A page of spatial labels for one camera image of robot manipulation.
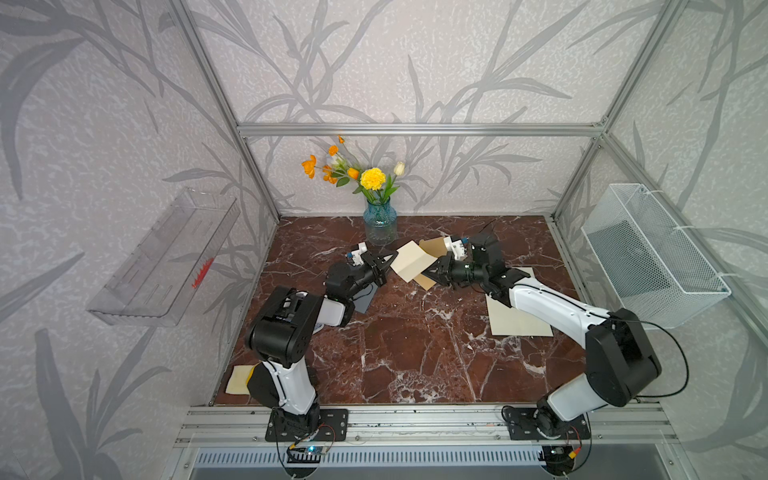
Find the brown kraft envelope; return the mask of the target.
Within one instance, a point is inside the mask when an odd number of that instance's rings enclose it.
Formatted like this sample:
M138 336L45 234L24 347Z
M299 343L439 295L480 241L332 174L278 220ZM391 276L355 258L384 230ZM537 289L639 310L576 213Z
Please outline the brown kraft envelope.
M429 240L421 240L419 247L427 254L439 258L447 253L448 248L445 244L445 237L437 237ZM431 289L436 282L426 277L424 274L419 274L414 278L415 282L420 285L424 290Z

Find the cream letter paper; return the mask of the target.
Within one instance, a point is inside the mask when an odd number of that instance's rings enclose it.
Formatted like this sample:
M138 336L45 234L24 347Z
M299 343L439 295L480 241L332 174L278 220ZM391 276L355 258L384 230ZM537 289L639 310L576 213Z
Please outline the cream letter paper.
M436 257L425 252L414 241L409 241L397 250L391 268L403 281L410 282L436 260Z

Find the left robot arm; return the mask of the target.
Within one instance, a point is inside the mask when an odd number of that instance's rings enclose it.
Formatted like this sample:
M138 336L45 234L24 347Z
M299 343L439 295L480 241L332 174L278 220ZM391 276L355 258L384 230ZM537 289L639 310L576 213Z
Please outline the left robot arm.
M347 325L355 300L386 284L398 254L358 249L348 257L330 266L324 294L278 286L250 324L244 343L259 364L246 382L248 393L281 419L317 423L319 403L305 359L315 329Z

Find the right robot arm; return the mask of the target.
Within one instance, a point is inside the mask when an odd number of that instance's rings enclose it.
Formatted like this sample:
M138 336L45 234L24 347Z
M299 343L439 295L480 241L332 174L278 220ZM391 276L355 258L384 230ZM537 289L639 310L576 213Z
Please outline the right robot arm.
M581 375L541 398L533 413L512 410L509 422L556 438L588 412L606 405L627 405L661 375L661 363L632 311L609 311L583 303L506 265L492 233L442 237L437 247L441 254L423 270L424 276L446 287L478 286L503 307L536 317L584 350Z

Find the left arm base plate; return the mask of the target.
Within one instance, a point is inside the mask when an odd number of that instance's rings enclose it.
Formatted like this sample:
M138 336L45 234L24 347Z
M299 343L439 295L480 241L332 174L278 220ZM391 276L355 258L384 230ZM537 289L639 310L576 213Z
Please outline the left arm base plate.
M303 415L273 409L265 434L267 442L345 441L349 410L313 405Z

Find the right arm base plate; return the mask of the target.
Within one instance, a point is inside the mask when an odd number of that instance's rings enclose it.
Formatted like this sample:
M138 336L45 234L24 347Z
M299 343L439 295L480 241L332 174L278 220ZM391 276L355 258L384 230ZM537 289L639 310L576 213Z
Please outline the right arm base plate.
M511 440L583 441L591 439L591 431L585 415L580 415L575 420L563 421L546 408L504 405L501 416Z

